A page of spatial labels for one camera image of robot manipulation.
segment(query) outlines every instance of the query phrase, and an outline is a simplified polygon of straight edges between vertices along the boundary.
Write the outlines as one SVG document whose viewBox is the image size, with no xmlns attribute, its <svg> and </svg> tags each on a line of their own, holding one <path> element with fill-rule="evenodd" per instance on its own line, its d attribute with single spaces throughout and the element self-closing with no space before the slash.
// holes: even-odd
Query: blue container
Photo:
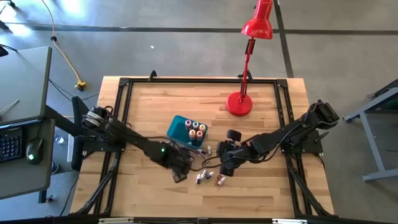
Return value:
<svg viewBox="0 0 398 224">
<path fill-rule="evenodd" d="M 169 127 L 169 130 L 167 131 L 167 135 L 169 138 L 173 139 L 174 141 L 183 144 L 184 146 L 194 148 L 194 149 L 200 149 L 201 144 L 205 140 L 206 133 L 208 131 L 208 126 L 206 126 L 206 132 L 203 133 L 203 138 L 201 141 L 195 141 L 193 144 L 189 144 L 191 142 L 191 139 L 189 138 L 188 131 L 185 129 L 185 121 L 188 120 L 188 118 L 184 118 L 183 116 L 180 115 L 175 115 L 172 124 Z"/>
</svg>

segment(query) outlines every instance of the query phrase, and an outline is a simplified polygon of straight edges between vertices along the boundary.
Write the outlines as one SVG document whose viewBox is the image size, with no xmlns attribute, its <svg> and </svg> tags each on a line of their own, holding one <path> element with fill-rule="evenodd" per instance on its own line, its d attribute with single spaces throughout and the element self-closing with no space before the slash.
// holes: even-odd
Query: computer mouse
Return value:
<svg viewBox="0 0 398 224">
<path fill-rule="evenodd" d="M 43 139 L 34 138 L 26 146 L 26 160 L 30 165 L 37 165 L 43 159 Z"/>
</svg>

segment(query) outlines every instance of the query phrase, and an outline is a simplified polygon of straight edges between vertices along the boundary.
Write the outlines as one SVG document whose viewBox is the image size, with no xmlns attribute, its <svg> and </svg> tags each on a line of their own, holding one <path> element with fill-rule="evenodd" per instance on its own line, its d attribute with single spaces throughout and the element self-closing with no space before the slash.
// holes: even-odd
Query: lamp base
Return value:
<svg viewBox="0 0 398 224">
<path fill-rule="evenodd" d="M 244 101 L 239 102 L 239 97 L 241 96 L 240 92 L 231 93 L 230 96 L 226 99 L 225 107 L 234 116 L 245 116 L 253 107 L 253 101 L 251 100 L 249 95 L 244 97 Z"/>
</svg>

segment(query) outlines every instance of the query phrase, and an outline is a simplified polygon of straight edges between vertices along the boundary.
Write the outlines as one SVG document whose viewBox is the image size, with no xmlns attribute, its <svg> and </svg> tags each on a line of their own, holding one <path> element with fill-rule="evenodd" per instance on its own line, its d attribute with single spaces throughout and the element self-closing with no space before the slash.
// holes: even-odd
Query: yellow cable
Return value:
<svg viewBox="0 0 398 224">
<path fill-rule="evenodd" d="M 51 17 L 51 23 L 52 23 L 52 36 L 55 37 L 55 27 L 54 27 L 54 18 L 52 17 L 52 13 L 50 11 L 50 8 L 47 6 L 47 4 L 44 2 L 44 0 L 42 0 L 42 2 L 44 3 L 45 7 L 47 8 L 47 10 L 50 13 L 50 17 Z M 58 45 L 55 43 L 55 40 L 52 41 L 54 46 L 58 49 L 58 51 L 62 54 L 62 56 L 64 57 L 64 59 L 68 62 L 70 68 L 73 70 L 73 72 L 75 72 L 75 75 L 77 77 L 77 81 L 78 83 L 83 83 L 82 80 L 79 77 L 79 74 L 77 74 L 76 69 L 73 67 L 72 63 L 70 63 L 68 57 L 62 52 L 62 50 L 58 47 Z"/>
</svg>

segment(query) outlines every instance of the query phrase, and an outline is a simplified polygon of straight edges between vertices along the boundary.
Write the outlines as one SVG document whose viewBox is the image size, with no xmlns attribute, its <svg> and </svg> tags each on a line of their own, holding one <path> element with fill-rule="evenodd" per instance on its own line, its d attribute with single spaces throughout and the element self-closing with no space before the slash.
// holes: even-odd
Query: wooden tabletop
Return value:
<svg viewBox="0 0 398 224">
<path fill-rule="evenodd" d="M 99 106 L 114 106 L 120 77 L 104 77 Z M 294 117 L 308 109 L 307 93 L 301 78 L 288 78 Z M 239 84 L 220 83 L 135 83 L 132 89 L 128 123 L 143 136 L 166 135 L 177 114 L 208 125 L 203 143 L 215 152 L 217 142 L 226 139 L 229 129 L 242 132 L 242 140 L 255 134 L 270 133 L 279 128 L 274 87 L 249 84 L 248 95 L 253 109 L 245 117 L 230 115 L 225 109 L 226 97 L 239 90 Z M 194 167 L 200 165 L 196 155 Z M 81 208 L 97 187 L 103 152 L 93 153 L 83 161 L 71 212 Z M 304 154 L 307 184 L 324 208 L 333 213 L 325 171 L 319 158 Z M 218 168 L 208 169 L 219 173 Z M 151 162 L 144 153 L 128 144 L 122 154 L 113 201 L 113 217 L 293 217 L 292 199 L 285 157 L 280 151 L 269 162 L 245 163 L 227 177 L 223 186 L 216 178 L 195 184 L 197 173 L 174 183 L 171 170 Z M 302 193 L 297 186 L 300 206 Z M 105 190 L 102 207 L 108 198 Z"/>
</svg>

